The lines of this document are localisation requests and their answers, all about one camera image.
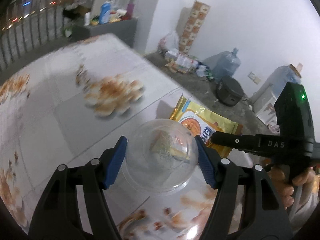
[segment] finger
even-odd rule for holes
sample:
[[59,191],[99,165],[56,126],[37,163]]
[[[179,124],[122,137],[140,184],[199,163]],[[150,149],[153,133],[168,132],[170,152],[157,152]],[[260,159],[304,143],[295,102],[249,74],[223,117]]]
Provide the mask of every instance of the finger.
[[268,172],[268,175],[273,181],[285,180],[285,175],[283,171],[277,166],[273,166],[271,170]]
[[273,185],[281,196],[290,196],[293,194],[293,187],[289,184],[281,181],[273,181]]
[[293,197],[290,197],[290,196],[283,196],[281,199],[285,207],[290,207],[294,202]]
[[299,174],[292,180],[295,186],[301,186],[306,183],[313,183],[316,173],[311,169],[307,168],[303,173]]

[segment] yellow noodle packet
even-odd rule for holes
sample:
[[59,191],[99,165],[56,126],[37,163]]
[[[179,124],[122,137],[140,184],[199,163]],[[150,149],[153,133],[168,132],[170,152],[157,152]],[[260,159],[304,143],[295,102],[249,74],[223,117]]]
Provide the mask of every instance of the yellow noodle packet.
[[242,125],[205,109],[203,106],[186,99],[183,95],[180,97],[170,119],[184,125],[194,136],[200,135],[205,145],[217,150],[222,158],[226,158],[232,149],[213,144],[209,140],[210,136],[216,131],[239,135],[243,128]]

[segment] concrete floor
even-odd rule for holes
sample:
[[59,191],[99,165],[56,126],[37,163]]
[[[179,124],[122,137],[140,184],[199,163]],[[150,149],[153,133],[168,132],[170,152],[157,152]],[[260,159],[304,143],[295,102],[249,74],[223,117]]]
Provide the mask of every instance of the concrete floor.
[[249,109],[247,102],[240,101],[233,107],[225,106],[216,101],[215,91],[216,83],[209,82],[205,77],[198,77],[196,73],[181,74],[172,73],[165,65],[167,62],[158,53],[152,53],[145,56],[147,60],[157,66],[162,72],[170,76],[176,82],[181,84],[185,89],[191,92],[208,108],[234,122],[243,125],[243,134],[272,134],[267,126],[262,123]]

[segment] wall socket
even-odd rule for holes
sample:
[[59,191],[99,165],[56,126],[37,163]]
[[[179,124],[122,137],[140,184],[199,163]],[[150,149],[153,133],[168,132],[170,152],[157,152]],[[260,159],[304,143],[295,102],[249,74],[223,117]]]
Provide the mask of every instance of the wall socket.
[[261,79],[259,77],[257,77],[253,72],[249,73],[248,78],[250,78],[257,85],[261,82]]

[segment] wall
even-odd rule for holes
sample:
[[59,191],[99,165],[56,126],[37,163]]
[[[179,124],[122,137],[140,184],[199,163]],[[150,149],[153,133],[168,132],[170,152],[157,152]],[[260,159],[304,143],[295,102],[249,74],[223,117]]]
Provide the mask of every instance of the wall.
[[157,50],[161,38],[177,27],[183,8],[192,7],[195,0],[159,0],[156,6],[145,53]]
[[[211,6],[190,53],[205,59],[239,49],[236,78],[250,97],[279,66],[304,65],[302,84],[320,141],[320,17],[310,0],[199,0]],[[259,85],[247,75],[259,76]]]
[[133,48],[141,54],[146,50],[157,4],[158,0],[135,0],[134,16],[138,17],[138,26]]

